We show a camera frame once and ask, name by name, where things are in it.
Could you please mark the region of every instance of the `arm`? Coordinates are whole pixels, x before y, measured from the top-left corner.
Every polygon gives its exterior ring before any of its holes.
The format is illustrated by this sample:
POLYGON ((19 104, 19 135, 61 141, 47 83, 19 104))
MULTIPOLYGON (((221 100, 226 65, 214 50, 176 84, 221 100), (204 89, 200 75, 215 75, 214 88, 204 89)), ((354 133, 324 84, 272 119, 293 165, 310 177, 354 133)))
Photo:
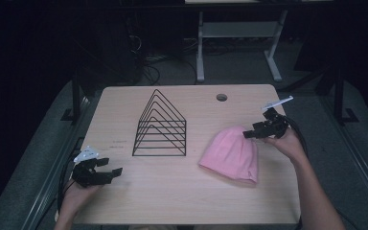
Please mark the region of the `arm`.
POLYGON ((62 201, 61 210, 58 214, 55 230, 68 230, 73 225, 73 219, 78 211, 89 202, 96 192, 102 186, 90 186, 83 188, 74 180, 68 181, 64 199, 62 201))
POLYGON ((345 229, 339 214, 319 184, 295 132, 289 128, 283 137, 267 137, 264 141, 286 155, 294 166, 304 226, 310 230, 345 229))

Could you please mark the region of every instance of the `white metal stand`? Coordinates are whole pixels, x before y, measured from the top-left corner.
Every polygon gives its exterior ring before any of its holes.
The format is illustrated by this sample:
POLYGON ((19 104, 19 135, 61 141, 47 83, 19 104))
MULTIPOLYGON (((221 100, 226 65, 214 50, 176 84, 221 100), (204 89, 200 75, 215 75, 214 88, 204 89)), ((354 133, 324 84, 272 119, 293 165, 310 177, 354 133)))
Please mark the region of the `white metal stand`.
POLYGON ((202 58, 203 37, 273 37, 273 43, 268 51, 264 51, 265 59, 275 81, 282 77, 273 59, 288 11, 282 11, 278 21, 266 22, 204 22, 202 11, 198 23, 198 53, 196 54, 196 79, 205 80, 202 58))

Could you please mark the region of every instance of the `pink beanie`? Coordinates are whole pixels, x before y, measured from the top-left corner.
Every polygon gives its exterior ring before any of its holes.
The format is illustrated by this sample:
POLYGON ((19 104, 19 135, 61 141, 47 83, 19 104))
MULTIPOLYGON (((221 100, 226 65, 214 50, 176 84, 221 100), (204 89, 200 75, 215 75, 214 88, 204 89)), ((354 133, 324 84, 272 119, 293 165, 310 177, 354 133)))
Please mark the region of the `pink beanie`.
POLYGON ((246 183, 258 179, 257 147, 252 139, 245 139, 242 126, 221 131, 204 152, 198 164, 216 173, 246 183))

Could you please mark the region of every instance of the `wire rack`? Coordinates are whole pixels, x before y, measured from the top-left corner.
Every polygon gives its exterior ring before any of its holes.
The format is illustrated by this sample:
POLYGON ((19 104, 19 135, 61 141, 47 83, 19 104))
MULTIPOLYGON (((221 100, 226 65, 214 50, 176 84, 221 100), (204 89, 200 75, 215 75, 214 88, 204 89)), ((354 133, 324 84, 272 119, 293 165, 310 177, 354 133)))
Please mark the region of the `wire rack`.
POLYGON ((185 156, 187 121, 155 89, 139 119, 133 156, 185 156))

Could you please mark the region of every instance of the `grommet hole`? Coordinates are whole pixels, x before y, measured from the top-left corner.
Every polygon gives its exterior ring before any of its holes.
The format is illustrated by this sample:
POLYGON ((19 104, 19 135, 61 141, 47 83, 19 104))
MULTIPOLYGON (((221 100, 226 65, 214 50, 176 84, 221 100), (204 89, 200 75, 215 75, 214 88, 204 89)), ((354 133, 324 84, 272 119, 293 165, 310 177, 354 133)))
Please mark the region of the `grommet hole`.
POLYGON ((220 102, 225 102, 226 100, 228 100, 228 96, 226 96, 225 94, 218 94, 217 100, 220 102))

